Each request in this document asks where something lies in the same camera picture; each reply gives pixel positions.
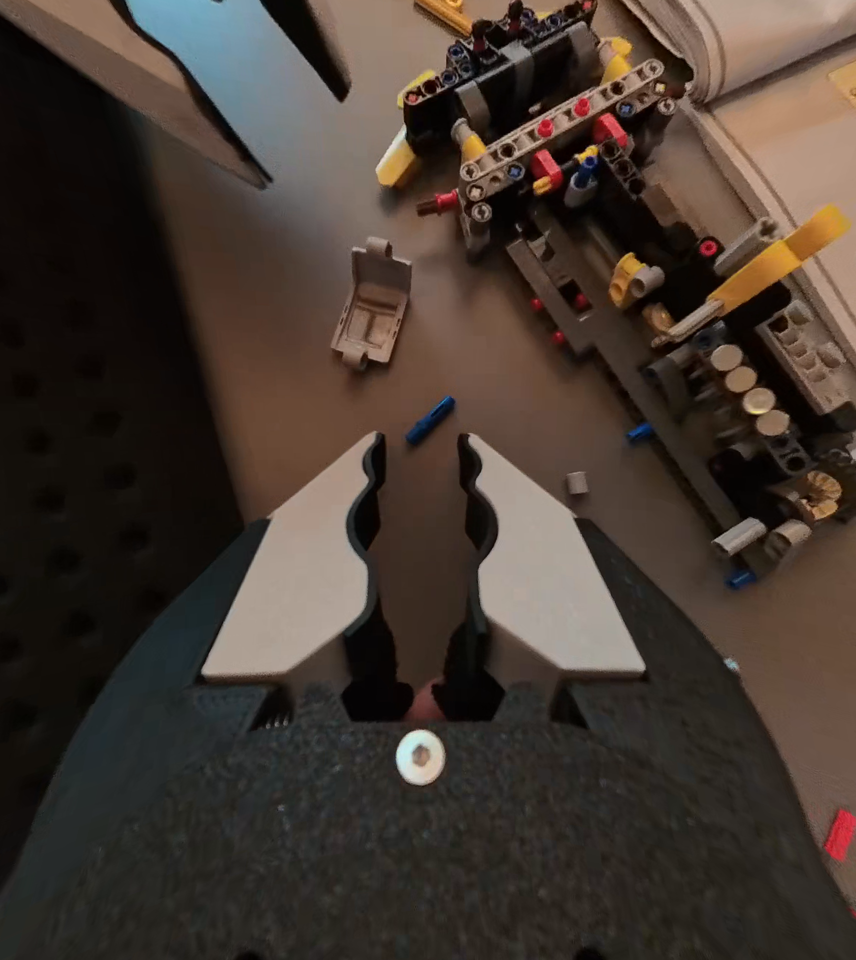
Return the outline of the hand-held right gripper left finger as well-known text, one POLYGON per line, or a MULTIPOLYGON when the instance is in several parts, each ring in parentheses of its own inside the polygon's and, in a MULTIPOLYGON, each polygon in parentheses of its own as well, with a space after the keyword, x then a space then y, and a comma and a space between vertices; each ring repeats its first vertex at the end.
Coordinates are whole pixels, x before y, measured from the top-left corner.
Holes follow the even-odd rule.
POLYGON ((386 438, 371 431, 268 516, 201 666, 206 683, 264 682, 291 697, 328 685, 353 720, 407 714, 414 693, 398 678, 370 555, 386 468, 386 438))

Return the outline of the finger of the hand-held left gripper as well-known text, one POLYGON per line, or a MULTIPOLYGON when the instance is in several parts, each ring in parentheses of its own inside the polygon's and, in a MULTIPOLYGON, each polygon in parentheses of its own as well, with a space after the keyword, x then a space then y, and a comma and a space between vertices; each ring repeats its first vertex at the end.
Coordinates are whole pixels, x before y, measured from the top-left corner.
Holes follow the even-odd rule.
POLYGON ((197 82, 123 2, 0 1, 0 16, 120 103, 258 189, 270 175, 197 82))
POLYGON ((350 67, 326 1, 263 1, 268 16, 342 103, 352 86, 350 67))

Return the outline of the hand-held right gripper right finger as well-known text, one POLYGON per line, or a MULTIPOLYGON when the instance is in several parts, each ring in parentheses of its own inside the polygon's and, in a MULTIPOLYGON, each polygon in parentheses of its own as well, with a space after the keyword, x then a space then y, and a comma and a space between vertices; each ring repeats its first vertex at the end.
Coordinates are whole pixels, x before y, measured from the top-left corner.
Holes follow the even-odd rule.
POLYGON ((642 680, 576 514, 480 436, 460 434, 457 451, 474 554, 443 667, 444 716, 492 720, 516 686, 551 704, 570 683, 642 680))

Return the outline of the blue lego pin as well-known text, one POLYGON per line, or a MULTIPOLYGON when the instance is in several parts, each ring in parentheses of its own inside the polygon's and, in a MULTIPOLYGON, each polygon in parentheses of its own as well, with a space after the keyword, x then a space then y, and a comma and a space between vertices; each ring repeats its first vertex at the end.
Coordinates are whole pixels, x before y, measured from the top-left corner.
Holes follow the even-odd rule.
POLYGON ((438 427, 448 419, 456 408, 456 399, 448 394, 432 409, 422 415, 405 434, 405 442, 410 447, 422 444, 438 427))

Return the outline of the grey lego seat piece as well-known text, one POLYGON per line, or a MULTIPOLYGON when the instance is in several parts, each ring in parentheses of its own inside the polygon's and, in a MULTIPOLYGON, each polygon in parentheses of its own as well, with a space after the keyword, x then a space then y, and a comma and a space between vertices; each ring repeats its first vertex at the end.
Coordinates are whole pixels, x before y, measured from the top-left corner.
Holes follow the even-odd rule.
POLYGON ((391 241, 370 236, 351 250, 351 289, 331 350, 356 373, 387 365, 410 303, 413 264, 396 256, 391 241))

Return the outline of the thin yellow lego piece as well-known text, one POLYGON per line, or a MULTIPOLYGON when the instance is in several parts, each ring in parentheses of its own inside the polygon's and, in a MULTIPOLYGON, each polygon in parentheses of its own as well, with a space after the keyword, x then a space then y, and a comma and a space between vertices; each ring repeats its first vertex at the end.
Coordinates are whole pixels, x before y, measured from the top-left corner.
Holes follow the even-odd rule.
POLYGON ((412 1, 416 9, 461 38, 471 35, 473 21, 465 12, 464 1, 412 1))

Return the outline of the lego car chassis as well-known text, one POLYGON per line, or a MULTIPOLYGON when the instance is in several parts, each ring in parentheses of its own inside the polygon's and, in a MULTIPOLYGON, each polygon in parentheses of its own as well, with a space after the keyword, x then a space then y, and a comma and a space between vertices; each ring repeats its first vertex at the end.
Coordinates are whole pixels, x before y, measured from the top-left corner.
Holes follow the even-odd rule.
POLYGON ((655 180, 687 91, 665 59, 602 35, 599 2, 505 6, 399 93, 378 182, 402 189, 452 145, 457 183, 418 216, 454 216, 470 259, 501 246, 555 341, 605 367, 739 590, 856 520, 849 355, 794 292, 851 222, 826 204, 787 232, 702 230, 655 180))

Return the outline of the black dotted mat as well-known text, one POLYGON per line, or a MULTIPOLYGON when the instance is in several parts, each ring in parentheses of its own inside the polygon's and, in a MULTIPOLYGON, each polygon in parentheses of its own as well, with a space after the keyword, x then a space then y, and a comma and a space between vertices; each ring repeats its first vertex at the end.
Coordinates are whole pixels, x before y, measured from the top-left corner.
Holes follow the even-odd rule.
POLYGON ((0 16, 0 887, 110 674, 242 527, 142 160, 0 16))

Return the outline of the open instruction booklet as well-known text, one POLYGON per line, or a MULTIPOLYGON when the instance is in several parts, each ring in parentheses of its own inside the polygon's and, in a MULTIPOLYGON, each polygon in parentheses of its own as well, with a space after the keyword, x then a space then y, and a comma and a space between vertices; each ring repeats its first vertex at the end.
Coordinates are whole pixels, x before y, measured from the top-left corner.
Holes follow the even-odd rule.
POLYGON ((625 2, 693 75, 686 107, 753 213, 851 223, 802 285, 856 367, 856 1, 625 2))

